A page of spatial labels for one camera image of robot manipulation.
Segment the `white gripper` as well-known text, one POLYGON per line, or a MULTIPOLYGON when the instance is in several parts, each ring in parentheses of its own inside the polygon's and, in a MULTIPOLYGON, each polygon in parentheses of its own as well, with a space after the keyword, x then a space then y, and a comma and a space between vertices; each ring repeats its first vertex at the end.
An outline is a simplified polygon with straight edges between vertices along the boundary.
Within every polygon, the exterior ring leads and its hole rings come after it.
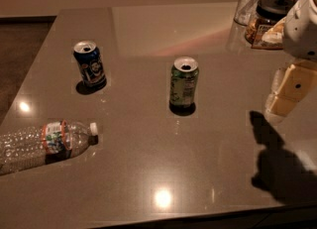
POLYGON ((289 10, 282 43, 288 54, 303 59, 275 72, 265 103, 268 117, 286 117, 317 86, 317 0, 298 0, 289 10))

